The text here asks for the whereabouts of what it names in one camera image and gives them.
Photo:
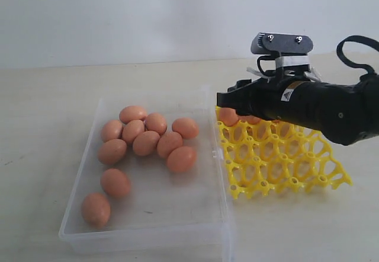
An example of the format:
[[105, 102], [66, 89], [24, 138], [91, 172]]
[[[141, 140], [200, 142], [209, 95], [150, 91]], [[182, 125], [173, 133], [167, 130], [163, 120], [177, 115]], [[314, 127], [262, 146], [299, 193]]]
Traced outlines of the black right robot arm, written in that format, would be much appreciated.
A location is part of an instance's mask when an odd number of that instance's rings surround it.
[[364, 75], [355, 85], [307, 81], [289, 76], [280, 81], [237, 81], [219, 92], [217, 106], [240, 116], [280, 120], [320, 131], [340, 145], [378, 136], [378, 76]]

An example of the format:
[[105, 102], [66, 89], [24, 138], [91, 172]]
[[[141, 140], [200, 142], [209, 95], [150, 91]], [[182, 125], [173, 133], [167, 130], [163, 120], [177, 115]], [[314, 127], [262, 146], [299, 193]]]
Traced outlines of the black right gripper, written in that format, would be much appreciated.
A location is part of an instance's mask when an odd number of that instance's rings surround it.
[[[294, 88], [251, 91], [251, 79], [241, 79], [216, 94], [216, 105], [241, 116], [280, 120], [320, 131], [328, 140], [351, 145], [367, 138], [367, 114], [362, 97], [351, 85], [301, 82]], [[242, 98], [235, 93], [245, 93]]]

